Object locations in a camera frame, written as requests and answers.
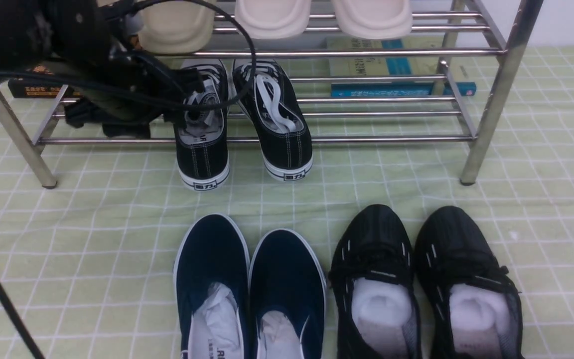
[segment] blue book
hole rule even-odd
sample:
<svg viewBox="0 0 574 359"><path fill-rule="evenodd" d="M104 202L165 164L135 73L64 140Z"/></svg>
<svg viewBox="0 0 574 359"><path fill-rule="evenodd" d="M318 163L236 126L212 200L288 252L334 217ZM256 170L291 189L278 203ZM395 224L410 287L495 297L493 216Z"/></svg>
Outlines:
<svg viewBox="0 0 574 359"><path fill-rule="evenodd" d="M349 37L328 38L327 48L366 49L366 48L438 48L441 36L408 36L403 39L385 41L355 39ZM437 71L437 57L356 57L333 58L329 60L332 76L370 77L383 75L429 75ZM477 91L475 82L469 80L464 66L451 66L451 73L462 96L473 96ZM332 97L378 97L378 96L427 96L431 94L433 82L390 82L332 84ZM444 93L453 94L446 86Z"/></svg>

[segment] book spine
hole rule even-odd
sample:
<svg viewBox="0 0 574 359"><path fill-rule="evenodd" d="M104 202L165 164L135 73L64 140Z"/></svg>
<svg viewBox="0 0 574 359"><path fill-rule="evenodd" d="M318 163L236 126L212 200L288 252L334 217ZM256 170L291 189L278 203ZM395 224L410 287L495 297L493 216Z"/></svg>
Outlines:
<svg viewBox="0 0 574 359"><path fill-rule="evenodd" d="M458 89L462 96L474 96L476 86L472 82L458 83ZM387 97L387 96L428 96L431 94L432 84L404 85L396 88L395 85L386 88L361 88L360 86L338 86L331 87L332 97ZM444 90L445 95L452 95L453 91L449 86Z"/></svg>

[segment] shoe rack leg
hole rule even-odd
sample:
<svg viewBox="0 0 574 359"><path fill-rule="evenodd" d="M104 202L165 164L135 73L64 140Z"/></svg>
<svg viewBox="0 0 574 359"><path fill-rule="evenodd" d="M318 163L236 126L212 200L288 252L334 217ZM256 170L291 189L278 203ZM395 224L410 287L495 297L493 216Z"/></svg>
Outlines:
<svg viewBox="0 0 574 359"><path fill-rule="evenodd" d="M522 0L520 3L506 43L506 52L503 56L498 57L500 59L499 69L480 120L478 138L471 146L469 157L460 177L460 182L464 186L474 184L478 177L543 3L544 0Z"/></svg>
<svg viewBox="0 0 574 359"><path fill-rule="evenodd" d="M464 0L453 0L451 3L451 11L464 11ZM460 25L462 23L461 18L450 18L448 21L451 25ZM447 32L444 34L444 39L442 39L442 47L454 48L455 43L457 42L457 31ZM438 64L445 62L447 66L451 64L451 57L440 57ZM431 95L441 96L444 95L444 81L439 80L433 84L433 91Z"/></svg>
<svg viewBox="0 0 574 359"><path fill-rule="evenodd" d="M6 98L0 91L0 123L6 130L7 134L12 139L16 148L21 152L21 155L28 163L28 166L37 176L41 186L47 189L57 187L57 178L52 174L48 165L43 161L41 155L30 141L28 133L19 122L19 119L14 115L14 111L8 104Z"/></svg>

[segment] metal rod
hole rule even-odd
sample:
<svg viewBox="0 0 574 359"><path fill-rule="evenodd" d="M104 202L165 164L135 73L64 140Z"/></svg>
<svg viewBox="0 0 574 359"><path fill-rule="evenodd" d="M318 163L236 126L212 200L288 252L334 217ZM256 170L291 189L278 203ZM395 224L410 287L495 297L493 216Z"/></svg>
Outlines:
<svg viewBox="0 0 574 359"><path fill-rule="evenodd" d="M460 110L440 111L351 111L351 112L304 112L306 118L360 118L360 117L434 117L434 116L461 116ZM57 112L56 118L65 118L66 114ZM247 118L242 112L228 114L228 118Z"/></svg>
<svg viewBox="0 0 574 359"><path fill-rule="evenodd" d="M464 10L464 0L452 0L451 2L451 11L462 11ZM450 18L448 20L449 25L460 25L462 23L461 18ZM455 47L457 43L457 32L447 32L444 34L444 38L442 39L442 48L452 48ZM440 59L437 60L438 65L446 61L446 64L451 64L451 56L449 54L444 54L440 56ZM431 95L444 95L444 87L446 84L444 81L436 81L433 83L433 88L431 90Z"/></svg>
<svg viewBox="0 0 574 359"><path fill-rule="evenodd" d="M453 77L453 73L451 73L449 65L446 62L442 62L440 63L440 68L442 69L442 71L444 71L444 74L446 75L446 81L448 82L448 84L451 85L451 89L453 89L453 95L455 96L455 102L457 104L458 109L462 111L462 119L466 124L466 127L464 127L464 133L473 137L478 136L477 134L478 130L476 129L475 124L473 123L473 120L471 118L471 115L469 114L469 111L466 108L464 98L462 98L462 94L460 94L460 91L457 88L457 82Z"/></svg>
<svg viewBox="0 0 574 359"><path fill-rule="evenodd" d="M313 143L418 143L418 142L468 142L472 136L463 135L414 135L414 136L324 136L312 137ZM257 137L229 137L228 143L258 143ZM42 145L174 145L173 137L160 139L106 139L54 137L41 139Z"/></svg>
<svg viewBox="0 0 574 359"><path fill-rule="evenodd" d="M488 26L489 31L484 33L484 37L487 39L488 46L506 48L506 40L504 39L504 35L502 35L502 32L499 30L499 27L497 27L497 24L484 6L484 3L478 0L465 1L466 6L469 7L469 9L482 14L482 17L477 18L476 22Z"/></svg>
<svg viewBox="0 0 574 359"><path fill-rule="evenodd" d="M439 20L445 18L480 18L482 14L472 11L431 11L413 13L415 20ZM217 21L224 21L225 17L221 14L215 16ZM310 20L335 20L335 14L310 14Z"/></svg>
<svg viewBox="0 0 574 359"><path fill-rule="evenodd" d="M334 84L360 84L373 82L407 82L407 81L433 81L444 80L444 75L393 75L393 76L360 76L360 77L294 77L290 79L296 83L333 82Z"/></svg>
<svg viewBox="0 0 574 359"><path fill-rule="evenodd" d="M305 32L341 32L342 30L337 26L308 26ZM426 24L426 25L413 25L412 32L485 32L491 31L489 25L484 23L465 23L462 25L456 24ZM214 28L214 34L238 34L236 27L220 26Z"/></svg>
<svg viewBox="0 0 574 359"><path fill-rule="evenodd" d="M460 182L464 185L474 184L478 177L543 3L544 0L522 0L520 2L513 29L506 43L506 55L499 64L490 90L490 97L480 120L478 139L471 147L460 177Z"/></svg>
<svg viewBox="0 0 574 359"><path fill-rule="evenodd" d="M299 104L344 104L346 102L448 102L455 101L454 96L421 96L421 97L310 97L299 98ZM61 100L61 104L73 104L76 99Z"/></svg>
<svg viewBox="0 0 574 359"><path fill-rule="evenodd" d="M14 115L14 111L6 98L0 91L0 123L10 139L13 141L16 148L21 152L21 155L30 166L32 172L41 182L45 188L55 188L57 186L57 178L50 172L48 165L43 161L41 155L34 149L30 142L30 137L23 129L23 125L19 119Z"/></svg>
<svg viewBox="0 0 574 359"><path fill-rule="evenodd" d="M37 153L41 154L45 146L38 146L37 143L39 139L46 138L52 136L52 132L54 132L55 127L57 127L57 123L59 123L59 119L54 116L57 107L61 104L61 99L64 95L66 95L66 91L68 90L68 85L61 86L61 90L57 93L57 97L52 100L52 105L48 109L45 118L41 121L41 125L39 125L39 129L32 137L32 145L34 146Z"/></svg>
<svg viewBox="0 0 574 359"><path fill-rule="evenodd" d="M399 56L498 56L503 54L500 48L387 48L379 50L260 50L258 57L271 57L273 59L297 59L301 57L399 57ZM219 59L237 59L250 57L246 50L208 50L198 51L194 54L153 54L158 57L185 58L203 57Z"/></svg>

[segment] white wall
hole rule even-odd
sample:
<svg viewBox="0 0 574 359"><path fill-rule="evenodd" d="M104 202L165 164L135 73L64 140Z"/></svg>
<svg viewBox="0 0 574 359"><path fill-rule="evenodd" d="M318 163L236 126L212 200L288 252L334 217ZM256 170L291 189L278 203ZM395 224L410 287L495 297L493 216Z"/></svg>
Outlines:
<svg viewBox="0 0 574 359"><path fill-rule="evenodd" d="M412 0L417 9L448 9L449 0ZM483 0L497 26L508 37L520 0ZM481 45L483 39L463 34L462 45ZM574 45L574 1L544 0L531 45Z"/></svg>
<svg viewBox="0 0 574 359"><path fill-rule="evenodd" d="M508 38L515 20L520 0L483 0L493 16L497 26ZM233 11L233 3L219 3L223 9ZM450 0L412 0L414 11L446 11ZM312 13L330 13L333 7L329 0L314 0ZM312 48L323 47L328 34L306 34L295 39L281 41L255 41L260 48ZM458 44L461 46L485 46L485 39L479 33L461 33ZM544 0L542 12L535 26L531 45L574 45L574 0ZM226 39L214 38L210 48L241 47L244 42L239 36L227 36Z"/></svg>

